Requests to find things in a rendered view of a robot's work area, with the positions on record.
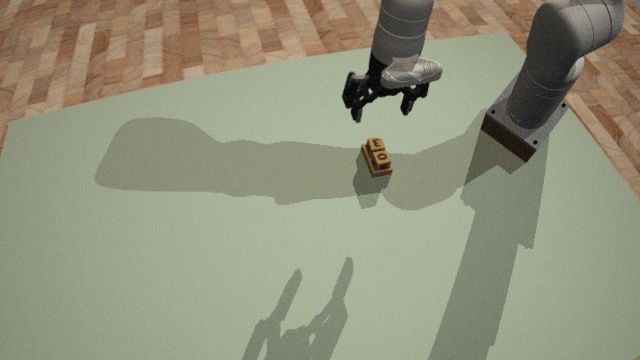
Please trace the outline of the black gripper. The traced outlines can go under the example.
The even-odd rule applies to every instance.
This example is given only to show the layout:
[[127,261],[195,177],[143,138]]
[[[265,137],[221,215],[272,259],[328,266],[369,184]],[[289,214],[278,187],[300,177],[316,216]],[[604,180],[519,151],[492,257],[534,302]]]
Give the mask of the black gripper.
[[[367,73],[365,75],[356,75],[355,72],[350,72],[348,74],[342,99],[346,108],[351,108],[351,116],[356,123],[360,123],[361,121],[362,108],[367,103],[372,103],[378,97],[395,96],[402,92],[404,96],[400,109],[403,115],[406,116],[412,110],[413,104],[417,98],[425,98],[427,96],[429,83],[416,85],[416,88],[413,89],[410,86],[396,89],[387,89],[383,87],[380,82],[380,77],[382,70],[387,66],[388,65],[375,58],[371,49],[369,69]],[[368,91],[369,88],[372,90],[371,94]],[[360,100],[362,96],[363,98]]]

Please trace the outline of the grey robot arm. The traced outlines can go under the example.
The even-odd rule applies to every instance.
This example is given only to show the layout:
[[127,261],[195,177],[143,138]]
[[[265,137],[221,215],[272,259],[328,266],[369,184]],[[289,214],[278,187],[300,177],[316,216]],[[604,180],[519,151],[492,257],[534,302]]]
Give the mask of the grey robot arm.
[[[388,65],[381,73],[383,87],[396,89],[441,78],[440,63],[420,57],[433,5],[434,0],[381,1],[371,49]],[[583,56],[614,40],[624,17],[625,0],[542,3],[527,39],[528,57],[507,102],[510,119],[525,129],[543,126],[581,75]]]

